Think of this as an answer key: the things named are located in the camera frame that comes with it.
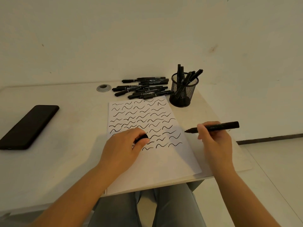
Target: sheet of paper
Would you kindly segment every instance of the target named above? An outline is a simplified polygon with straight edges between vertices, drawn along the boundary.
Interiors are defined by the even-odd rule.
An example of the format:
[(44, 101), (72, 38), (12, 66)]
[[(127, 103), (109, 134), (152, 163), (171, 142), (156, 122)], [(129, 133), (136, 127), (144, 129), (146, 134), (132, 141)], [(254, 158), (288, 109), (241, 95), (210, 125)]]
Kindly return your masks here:
[(201, 172), (165, 96), (109, 103), (108, 138), (134, 127), (143, 129), (150, 142), (142, 149), (131, 168), (108, 187), (107, 194)]

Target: pen holder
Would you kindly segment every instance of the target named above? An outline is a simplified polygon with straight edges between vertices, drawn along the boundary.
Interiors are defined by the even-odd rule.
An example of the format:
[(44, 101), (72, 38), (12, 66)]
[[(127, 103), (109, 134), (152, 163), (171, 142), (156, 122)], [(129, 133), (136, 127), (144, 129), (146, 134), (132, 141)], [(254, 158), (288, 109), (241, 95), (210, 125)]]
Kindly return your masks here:
[(184, 87), (183, 91), (181, 92), (181, 95), (176, 98), (175, 94), (176, 91), (183, 87), (182, 84), (177, 83), (177, 74), (172, 75), (172, 93), (169, 97), (169, 102), (176, 106), (176, 107), (187, 107), (190, 105), (190, 101), (192, 98), (192, 95), (194, 93), (196, 85), (199, 83), (199, 79), (195, 78), (193, 81), (191, 81), (187, 86)]

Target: floor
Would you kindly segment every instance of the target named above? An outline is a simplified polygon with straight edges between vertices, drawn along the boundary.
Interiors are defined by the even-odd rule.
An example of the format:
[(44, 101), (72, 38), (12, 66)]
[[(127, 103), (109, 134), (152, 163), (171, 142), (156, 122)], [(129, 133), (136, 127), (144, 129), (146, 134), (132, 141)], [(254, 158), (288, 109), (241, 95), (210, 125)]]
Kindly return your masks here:
[[(242, 145), (241, 148), (253, 163), (252, 170), (239, 173), (241, 178), (281, 226), (303, 227), (303, 138)], [(234, 226), (214, 179), (205, 180), (194, 194), (207, 227)], [(144, 191), (138, 204), (143, 227), (152, 226), (155, 209), (151, 191)], [(31, 218), (20, 215), (10, 221)]]

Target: desk surface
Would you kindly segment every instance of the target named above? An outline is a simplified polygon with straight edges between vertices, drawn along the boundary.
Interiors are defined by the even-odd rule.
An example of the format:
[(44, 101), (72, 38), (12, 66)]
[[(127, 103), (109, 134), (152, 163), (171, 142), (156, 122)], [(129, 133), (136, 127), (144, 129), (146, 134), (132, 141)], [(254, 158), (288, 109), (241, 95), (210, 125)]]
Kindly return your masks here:
[[(33, 106), (60, 107), (28, 150), (0, 151), (0, 213), (24, 212), (54, 202), (98, 163), (107, 140), (108, 102), (127, 99), (127, 95), (115, 97), (112, 91), (98, 92), (96, 88), (100, 84), (103, 83), (11, 87), (0, 92), (0, 138)], [(121, 82), (107, 84), (123, 85)], [(170, 106), (183, 130), (201, 122), (218, 120), (198, 91), (194, 92), (189, 107)], [(201, 151), (202, 142), (197, 140), (196, 134), (185, 135), (202, 173), (148, 188), (212, 176)], [(252, 168), (235, 141), (233, 162), (237, 171)]]

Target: smartphone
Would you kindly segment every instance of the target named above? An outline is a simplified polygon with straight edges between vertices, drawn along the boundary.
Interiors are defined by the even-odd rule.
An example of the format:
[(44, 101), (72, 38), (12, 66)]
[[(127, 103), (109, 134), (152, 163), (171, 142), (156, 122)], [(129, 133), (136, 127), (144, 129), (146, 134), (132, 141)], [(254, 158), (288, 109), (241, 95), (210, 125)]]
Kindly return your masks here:
[(0, 140), (0, 149), (1, 150), (28, 149), (58, 110), (59, 110), (59, 106), (57, 105), (34, 106)]

